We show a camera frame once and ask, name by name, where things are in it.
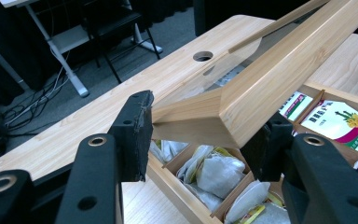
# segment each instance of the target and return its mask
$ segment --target wooden box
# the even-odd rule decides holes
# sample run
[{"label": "wooden box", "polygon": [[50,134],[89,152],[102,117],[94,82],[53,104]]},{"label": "wooden box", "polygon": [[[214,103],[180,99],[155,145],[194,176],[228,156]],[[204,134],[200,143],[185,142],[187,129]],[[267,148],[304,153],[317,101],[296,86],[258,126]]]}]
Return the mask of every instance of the wooden box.
[{"label": "wooden box", "polygon": [[[324,90],[324,99],[345,102],[358,110],[358,97],[355,95],[337,91],[313,82],[307,82],[299,89],[300,92],[313,97],[317,96],[322,90]],[[164,194],[172,200],[190,223],[222,223],[224,222],[224,214],[228,208],[246,186],[254,181],[253,176],[248,174],[227,198],[225,198],[220,207],[212,213],[176,177],[177,170],[191,158],[196,147],[195,145],[190,145],[166,164],[162,164],[153,154],[149,153],[148,175]],[[358,161],[358,152],[354,149],[341,147],[340,152],[350,165]],[[272,191],[282,195],[280,184],[281,183],[271,183],[270,188]]]}]

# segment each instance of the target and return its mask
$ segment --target bamboo table surface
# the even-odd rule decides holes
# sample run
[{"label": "bamboo table surface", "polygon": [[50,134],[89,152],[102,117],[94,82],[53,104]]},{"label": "bamboo table surface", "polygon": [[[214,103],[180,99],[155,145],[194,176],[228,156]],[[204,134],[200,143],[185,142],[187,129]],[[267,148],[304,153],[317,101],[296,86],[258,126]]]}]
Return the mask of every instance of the bamboo table surface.
[{"label": "bamboo table surface", "polygon": [[[248,16],[230,18],[8,152],[0,158],[0,171],[24,169],[37,179],[63,167],[74,160],[82,139],[107,132],[130,95],[151,90],[159,102],[202,68],[192,60],[195,53],[208,50],[218,55],[270,23]],[[358,35],[351,35],[309,81],[358,95]],[[150,179],[124,183],[123,196],[126,223],[188,223]]]}]

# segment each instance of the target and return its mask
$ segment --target metal screw hole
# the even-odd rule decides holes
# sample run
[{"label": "metal screw hole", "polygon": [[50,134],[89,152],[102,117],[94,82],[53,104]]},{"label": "metal screw hole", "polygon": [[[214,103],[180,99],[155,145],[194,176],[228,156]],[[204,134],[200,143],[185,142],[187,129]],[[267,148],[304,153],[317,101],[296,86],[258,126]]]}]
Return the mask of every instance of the metal screw hole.
[{"label": "metal screw hole", "polygon": [[82,211],[87,211],[97,204],[97,198],[93,196],[85,197],[77,204],[77,207]]},{"label": "metal screw hole", "polygon": [[306,136],[304,137],[304,141],[310,145],[314,145],[316,147],[320,147],[324,145],[324,140],[314,137],[314,136]]},{"label": "metal screw hole", "polygon": [[106,141],[107,140],[105,137],[101,137],[101,136],[94,137],[89,140],[89,146],[98,147],[98,146],[105,144]]},{"label": "metal screw hole", "polygon": [[0,192],[10,189],[17,181],[17,177],[14,175],[2,175],[0,176]]}]

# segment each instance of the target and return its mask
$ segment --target cable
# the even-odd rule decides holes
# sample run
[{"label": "cable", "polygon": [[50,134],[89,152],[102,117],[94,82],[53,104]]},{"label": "cable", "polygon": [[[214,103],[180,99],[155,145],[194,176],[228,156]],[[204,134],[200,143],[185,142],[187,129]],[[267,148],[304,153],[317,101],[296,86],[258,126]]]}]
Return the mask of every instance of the cable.
[{"label": "cable", "polygon": [[[47,1],[48,4],[48,11],[50,12],[50,16],[51,16],[51,35],[54,34],[54,13],[52,11],[53,7],[51,6],[49,0]],[[65,15],[66,15],[66,21],[67,21],[67,25],[68,28],[70,28],[70,19],[69,19],[69,12],[68,9],[66,7],[66,3],[64,0],[62,0],[62,4],[64,7],[64,11],[65,11]],[[50,48],[51,54],[57,58],[57,55],[54,53],[54,51]],[[65,60],[67,61],[70,55],[70,50],[68,51]],[[68,78],[61,84],[59,85],[59,80],[61,77],[61,73],[63,70],[63,66],[60,69],[60,72],[57,75],[57,78],[55,79],[55,81],[53,83],[48,84],[42,91],[41,96],[37,97],[36,100],[34,100],[34,98],[36,97],[36,95],[38,94],[38,92],[35,92],[32,95],[32,99],[30,101],[30,103],[27,106],[21,105],[21,103],[25,102],[26,100],[28,100],[31,96],[26,97],[24,100],[22,100],[20,103],[18,103],[17,105],[13,106],[12,108],[10,108],[9,110],[7,110],[4,114],[3,117],[5,120],[8,120],[7,122],[5,122],[5,125],[7,126],[9,131],[14,131],[17,130],[19,128],[24,127],[25,125],[27,125],[28,123],[30,123],[34,118],[38,117],[43,110],[45,109],[47,103],[49,102],[50,99],[52,99],[53,97],[55,97],[61,90],[61,87],[68,81]],[[17,124],[14,124],[15,120],[17,120],[18,118],[20,118],[21,116],[23,116],[24,114],[30,112],[31,116],[28,119],[25,119],[23,121],[20,121]]]}]

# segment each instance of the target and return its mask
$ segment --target wooden panel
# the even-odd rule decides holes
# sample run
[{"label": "wooden panel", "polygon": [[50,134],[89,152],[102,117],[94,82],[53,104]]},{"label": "wooden panel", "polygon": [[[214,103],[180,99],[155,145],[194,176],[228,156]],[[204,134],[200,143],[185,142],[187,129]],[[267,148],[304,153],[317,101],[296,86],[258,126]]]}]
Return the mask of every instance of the wooden panel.
[{"label": "wooden panel", "polygon": [[194,61],[194,54],[209,49],[218,55],[227,50],[227,46],[233,46],[270,23],[246,16],[230,18],[8,152],[0,158],[0,171],[23,169],[30,172],[32,179],[37,179],[63,167],[74,160],[81,140],[109,130],[132,94],[151,90],[158,104],[206,64]]},{"label": "wooden panel", "polygon": [[316,70],[310,81],[358,95],[358,35],[351,35],[331,57]]},{"label": "wooden panel", "polygon": [[329,1],[234,77],[222,88],[220,97],[218,91],[207,91],[155,108],[158,138],[244,146],[357,27],[358,1]]}]

